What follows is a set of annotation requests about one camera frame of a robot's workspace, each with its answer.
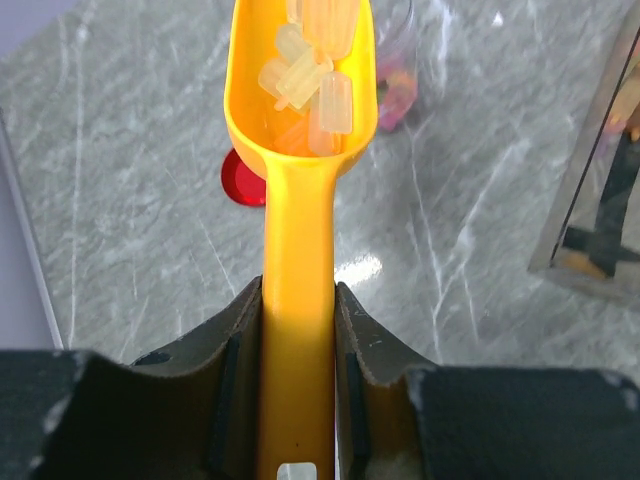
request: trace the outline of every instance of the red lid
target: red lid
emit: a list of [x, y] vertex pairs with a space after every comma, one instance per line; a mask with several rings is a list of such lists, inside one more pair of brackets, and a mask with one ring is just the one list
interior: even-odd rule
[[220, 180], [229, 198], [240, 205], [262, 207], [267, 203], [267, 184], [249, 170], [235, 149], [224, 159]]

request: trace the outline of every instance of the gray marble surface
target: gray marble surface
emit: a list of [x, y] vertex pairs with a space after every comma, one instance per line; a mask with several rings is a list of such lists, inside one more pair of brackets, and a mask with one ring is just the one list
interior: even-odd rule
[[[339, 181], [336, 276], [447, 364], [617, 368], [640, 317], [526, 272], [631, 0], [417, 0], [421, 102]], [[232, 2], [85, 1], [0, 62], [67, 346], [128, 362], [261, 272], [219, 183]]]

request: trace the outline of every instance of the clear plastic piece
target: clear plastic piece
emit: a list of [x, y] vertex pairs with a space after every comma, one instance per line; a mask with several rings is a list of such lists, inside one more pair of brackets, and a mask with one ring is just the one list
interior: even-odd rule
[[353, 129], [353, 86], [344, 73], [330, 72], [320, 80], [320, 128], [331, 133], [351, 133]]
[[311, 112], [309, 115], [309, 149], [319, 157], [330, 157], [340, 153], [342, 149], [342, 136], [339, 133], [330, 133], [320, 128], [320, 105], [318, 95], [311, 99]]
[[294, 25], [302, 25], [303, 0], [287, 0], [287, 21]]
[[340, 60], [351, 53], [360, 0], [304, 0], [302, 33], [317, 50]]
[[333, 70], [333, 62], [326, 56], [320, 56], [320, 63], [316, 63], [316, 57], [313, 49], [308, 49], [280, 78], [276, 89], [282, 97], [276, 103], [276, 110], [286, 106], [282, 105], [283, 99], [294, 108], [301, 109], [320, 88], [320, 79]]
[[258, 85], [278, 100], [276, 102], [276, 109], [282, 110], [288, 105], [293, 111], [302, 115], [309, 110], [309, 102], [304, 104], [301, 108], [295, 108], [293, 105], [289, 104], [289, 100], [287, 98], [282, 97], [276, 88], [276, 85], [282, 76], [287, 73], [287, 70], [289, 70], [289, 66], [281, 58], [273, 58], [269, 60], [262, 67], [262, 70], [260, 70], [260, 74], [258, 75]]
[[302, 38], [300, 27], [288, 23], [280, 27], [278, 33], [276, 33], [276, 48], [282, 58], [291, 65], [311, 47]]

